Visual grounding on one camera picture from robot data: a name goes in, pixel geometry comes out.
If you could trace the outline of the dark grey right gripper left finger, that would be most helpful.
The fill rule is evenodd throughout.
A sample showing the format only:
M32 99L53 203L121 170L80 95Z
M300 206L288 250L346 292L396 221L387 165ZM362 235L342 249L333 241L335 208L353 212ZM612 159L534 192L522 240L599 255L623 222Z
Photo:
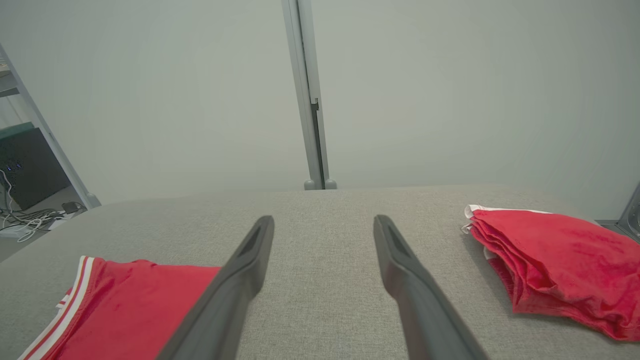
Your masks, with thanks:
M158 360L234 360L250 303L265 284L275 221L261 216L167 341Z

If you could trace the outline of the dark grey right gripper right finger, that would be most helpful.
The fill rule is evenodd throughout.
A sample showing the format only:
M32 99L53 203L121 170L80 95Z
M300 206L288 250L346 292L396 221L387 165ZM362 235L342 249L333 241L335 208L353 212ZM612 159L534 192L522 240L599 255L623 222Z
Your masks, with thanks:
M393 220L373 224L381 280L397 303L410 360L487 360L489 357Z

